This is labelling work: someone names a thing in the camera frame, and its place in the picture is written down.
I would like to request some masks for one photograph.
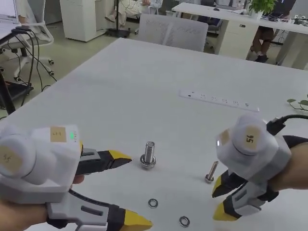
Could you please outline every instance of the gray mesh chair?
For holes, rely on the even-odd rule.
[[[44,41],[44,40],[40,40],[38,39],[38,42],[36,41],[35,38],[33,38],[33,43],[34,46],[48,46],[48,45],[52,45],[54,42],[53,36],[52,34],[49,32],[49,30],[46,27],[45,21],[44,21],[44,15],[45,15],[45,3],[46,0],[27,0],[32,11],[33,14],[35,16],[36,19],[36,23],[32,23],[32,24],[23,24],[24,26],[30,26],[30,27],[34,27],[37,28],[39,30],[41,30],[42,33],[44,33],[48,39],[50,41]],[[18,36],[18,38],[21,40],[21,42],[14,42],[14,43],[10,43],[9,45],[3,45],[2,48],[5,48],[7,50],[21,50],[22,55],[20,56],[20,66],[18,65],[17,69],[14,72],[14,79],[19,82],[19,81],[23,81],[20,77],[19,77],[19,73],[21,71],[21,69],[28,63],[31,63],[32,60],[32,56],[26,51],[25,47],[28,48],[28,50],[32,51],[32,45],[31,45],[31,39],[25,36]],[[53,65],[54,61],[52,60],[52,58],[50,57],[39,57],[39,60],[42,61],[47,61],[49,63],[49,65]],[[49,74],[51,76],[54,75],[54,72],[51,71],[51,69],[47,66],[44,65],[46,67],[46,69],[48,70]]]

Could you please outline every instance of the white table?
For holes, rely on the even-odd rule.
[[[172,10],[179,12],[179,16],[181,13],[189,13],[222,19],[223,23],[219,31],[215,53],[240,59],[246,59],[259,26],[290,31],[290,36],[286,39],[286,45],[278,55],[277,62],[289,67],[298,68],[299,66],[302,66],[294,62],[296,57],[300,55],[303,60],[302,50],[304,50],[303,44],[308,41],[308,27],[290,23],[271,22],[263,19],[256,20],[248,15],[232,13],[230,10],[220,9],[220,11],[214,11],[213,9],[213,7],[208,6],[181,3],[175,6]],[[290,49],[293,50],[295,57],[284,61],[284,58]]]
[[[179,90],[247,101],[270,120],[293,113],[285,100],[305,97],[307,85],[300,70],[118,39],[6,120],[25,129],[77,124],[85,147],[131,155],[132,163],[87,176],[74,189],[138,212],[154,223],[151,231],[183,230],[181,216],[191,221],[186,231],[305,231],[304,191],[281,192],[262,212],[237,222],[212,220],[223,200],[212,199],[213,185],[204,181],[216,160],[215,136],[246,111],[181,98]],[[307,136],[307,130],[306,121],[291,120],[284,133]],[[150,171],[139,163],[147,141],[156,144]],[[225,169],[219,165],[215,177]],[[158,208],[148,207],[150,198]],[[42,230],[57,229],[41,224],[27,231]]]

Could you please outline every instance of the bolt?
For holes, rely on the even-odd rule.
[[[156,158],[154,156],[155,143],[149,141],[145,145],[145,153],[140,157],[140,162],[145,168],[153,168],[156,164]]]
[[[210,184],[210,183],[212,183],[212,182],[214,181],[213,175],[214,175],[214,172],[216,171],[216,168],[217,168],[218,163],[219,163],[219,161],[215,161],[215,162],[213,163],[213,165],[212,165],[212,168],[211,168],[209,174],[207,174],[207,175],[205,176],[205,181],[206,181],[206,183]]]

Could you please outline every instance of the white cabinet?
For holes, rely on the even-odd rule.
[[[88,42],[106,32],[113,0],[60,0],[65,37]]]
[[[258,25],[224,20],[219,31],[215,53],[246,59],[257,29]]]

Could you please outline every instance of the desk drawer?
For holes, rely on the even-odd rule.
[[[256,34],[257,29],[258,29],[258,25],[229,21],[226,31],[234,33],[234,34],[242,34],[242,33]]]

